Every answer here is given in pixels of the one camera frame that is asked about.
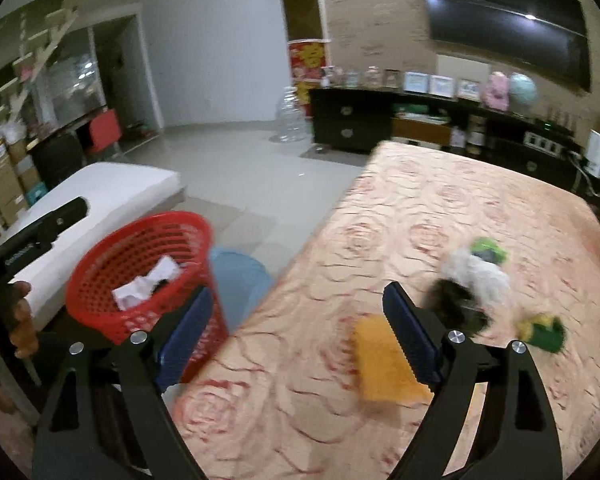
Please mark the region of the person's left hand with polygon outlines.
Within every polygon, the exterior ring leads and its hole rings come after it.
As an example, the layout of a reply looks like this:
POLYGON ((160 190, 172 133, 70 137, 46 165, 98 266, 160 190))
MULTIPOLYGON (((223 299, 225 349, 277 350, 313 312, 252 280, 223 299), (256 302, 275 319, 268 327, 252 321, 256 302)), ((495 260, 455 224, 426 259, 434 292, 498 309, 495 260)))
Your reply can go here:
POLYGON ((18 359, 30 358, 38 351, 38 333, 34 327, 27 296, 31 285, 15 281, 0 291, 0 340, 7 338, 18 359))

